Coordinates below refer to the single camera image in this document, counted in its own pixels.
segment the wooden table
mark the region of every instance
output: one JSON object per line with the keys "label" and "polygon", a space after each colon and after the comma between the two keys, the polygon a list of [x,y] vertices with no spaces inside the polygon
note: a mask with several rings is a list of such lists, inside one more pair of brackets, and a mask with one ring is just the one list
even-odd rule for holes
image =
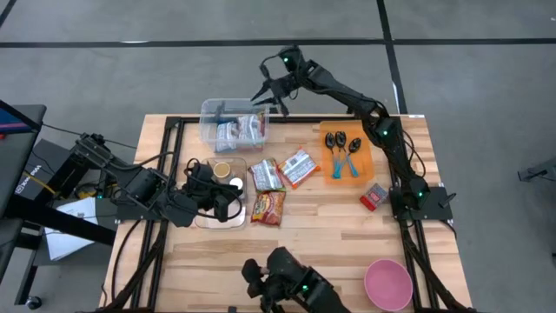
{"label": "wooden table", "polygon": [[[167,115],[147,115],[136,152],[136,163],[160,151],[163,125]],[[423,116],[402,116],[403,128],[415,142],[427,166],[427,181],[440,182],[433,146]],[[175,134],[170,138],[173,147]],[[248,166],[264,157],[279,162],[291,156],[302,145],[318,163],[321,160],[318,123],[271,124],[270,135],[262,153],[242,154]],[[241,268],[245,260],[254,258],[265,264],[276,247],[286,246],[302,263],[313,266],[334,285],[344,305],[353,312],[381,311],[367,298],[363,275],[370,263],[390,258],[405,265],[400,240],[400,228],[392,218],[389,203],[375,212],[367,210],[359,196],[373,183],[384,188],[391,185],[387,159],[382,150],[371,148],[375,177],[367,185],[334,186],[324,183],[322,173],[309,178],[297,190],[288,187],[281,227],[247,223],[242,230],[214,231],[196,228],[169,227],[156,311],[226,312],[236,306],[240,312],[259,312],[259,299],[250,299]],[[199,139],[198,125],[185,128],[178,170],[178,185],[185,183],[182,173],[185,163],[200,160],[214,153]],[[419,162],[413,161],[418,170]],[[156,167],[156,162],[147,167]],[[251,214],[255,190],[248,182],[248,215]],[[119,225],[105,286],[110,293],[112,269],[116,252],[132,222]],[[140,253],[145,222],[134,230],[122,253],[116,276],[120,290],[135,271]],[[471,305],[466,279],[453,232],[440,222],[424,222],[428,252],[434,271],[446,287],[464,305]],[[417,271],[423,305],[428,306],[424,278]],[[150,274],[144,280],[141,306],[146,305]],[[302,311],[294,303],[286,303],[287,311]],[[406,311],[412,311],[411,304]]]}

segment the orange tray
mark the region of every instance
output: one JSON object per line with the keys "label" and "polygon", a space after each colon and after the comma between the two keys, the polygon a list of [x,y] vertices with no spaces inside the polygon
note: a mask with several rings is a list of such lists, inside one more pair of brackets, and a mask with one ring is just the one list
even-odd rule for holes
{"label": "orange tray", "polygon": [[[359,173],[358,177],[353,177],[351,175],[351,169],[349,169],[349,164],[345,164],[341,170],[341,178],[334,179],[332,175],[334,174],[334,161],[332,152],[325,144],[325,138],[327,133],[335,134],[336,131],[346,132],[346,151],[349,153],[349,143],[355,138],[361,139],[361,147],[359,150],[349,157],[354,164],[355,169]],[[326,121],[321,122],[321,151],[322,151],[322,163],[321,168],[324,171],[324,179],[327,184],[334,185],[357,185],[365,184],[374,177],[374,166],[373,157],[371,156],[371,143],[369,142],[365,131],[361,127],[361,121]],[[334,146],[334,155],[338,157],[338,147]],[[346,159],[346,153],[344,150],[341,151],[341,160]]]}

